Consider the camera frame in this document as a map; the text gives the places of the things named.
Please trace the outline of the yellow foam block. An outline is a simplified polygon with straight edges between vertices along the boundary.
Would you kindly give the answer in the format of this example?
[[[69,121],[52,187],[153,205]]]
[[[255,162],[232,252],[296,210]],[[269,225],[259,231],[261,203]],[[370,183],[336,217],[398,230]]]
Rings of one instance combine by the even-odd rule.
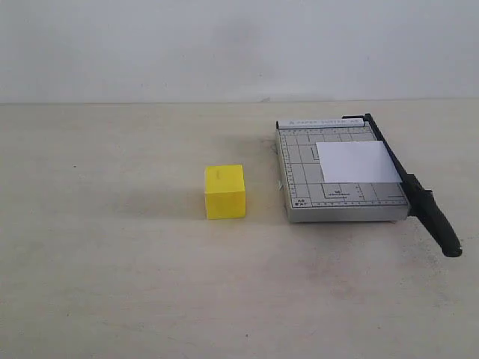
[[[244,218],[246,195],[242,165],[207,166],[204,199],[209,220]]]

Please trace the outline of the white paper sheet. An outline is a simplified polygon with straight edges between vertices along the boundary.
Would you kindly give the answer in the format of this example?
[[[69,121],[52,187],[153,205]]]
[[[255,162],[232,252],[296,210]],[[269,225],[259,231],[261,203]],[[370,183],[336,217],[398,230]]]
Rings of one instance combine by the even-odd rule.
[[[383,141],[317,142],[325,183],[401,183]]]

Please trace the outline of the black cutter blade arm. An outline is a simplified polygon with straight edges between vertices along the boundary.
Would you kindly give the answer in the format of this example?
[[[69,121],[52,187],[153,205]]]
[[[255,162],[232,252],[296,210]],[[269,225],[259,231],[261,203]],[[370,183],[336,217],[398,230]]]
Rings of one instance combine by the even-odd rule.
[[[372,115],[343,116],[346,119],[362,119],[368,122],[374,135],[382,141],[396,167],[402,181],[401,187],[410,204],[408,216],[416,217],[426,228],[429,234],[435,239],[445,257],[455,258],[463,254],[460,241],[451,226],[449,220],[437,205],[433,192],[425,189],[414,174],[408,174],[388,145],[384,135],[381,133]]]

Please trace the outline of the grey paper cutter base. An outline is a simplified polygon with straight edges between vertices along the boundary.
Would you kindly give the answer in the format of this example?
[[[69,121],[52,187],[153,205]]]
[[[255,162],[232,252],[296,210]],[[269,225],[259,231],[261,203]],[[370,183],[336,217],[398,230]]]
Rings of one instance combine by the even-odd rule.
[[[285,208],[293,223],[401,221],[409,202],[399,183],[327,183],[318,142],[375,141],[362,116],[332,120],[279,120],[276,147]]]

